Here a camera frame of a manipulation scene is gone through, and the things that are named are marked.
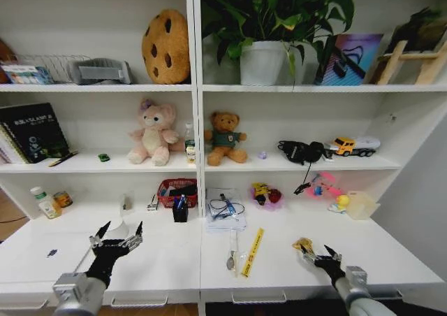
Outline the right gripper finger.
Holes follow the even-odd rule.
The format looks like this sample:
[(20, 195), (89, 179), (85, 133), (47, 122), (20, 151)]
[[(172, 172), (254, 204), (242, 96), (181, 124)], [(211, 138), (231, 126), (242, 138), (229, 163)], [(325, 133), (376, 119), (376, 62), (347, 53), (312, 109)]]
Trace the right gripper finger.
[(310, 244), (301, 244), (300, 250), (302, 253), (302, 258), (309, 262), (310, 264), (314, 264), (316, 260), (316, 255), (313, 251), (313, 248)]
[(335, 250), (333, 250), (331, 247), (324, 245), (325, 249), (328, 251), (330, 256), (334, 261), (341, 262), (342, 261), (342, 255), (337, 253)]

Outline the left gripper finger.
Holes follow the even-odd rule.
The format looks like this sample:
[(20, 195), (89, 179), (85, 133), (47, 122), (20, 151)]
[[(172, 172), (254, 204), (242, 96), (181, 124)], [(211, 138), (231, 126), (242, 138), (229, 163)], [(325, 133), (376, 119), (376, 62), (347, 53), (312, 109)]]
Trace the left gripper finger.
[(128, 237), (120, 243), (120, 246), (128, 251), (136, 249), (143, 241), (142, 238), (142, 222), (139, 223), (138, 228), (133, 236)]
[(94, 236), (89, 237), (89, 242), (91, 244), (91, 247), (98, 247), (101, 244), (102, 238), (104, 237), (105, 233), (108, 231), (108, 228), (110, 226), (111, 221), (107, 222), (105, 225), (99, 228), (99, 230), (96, 232)]

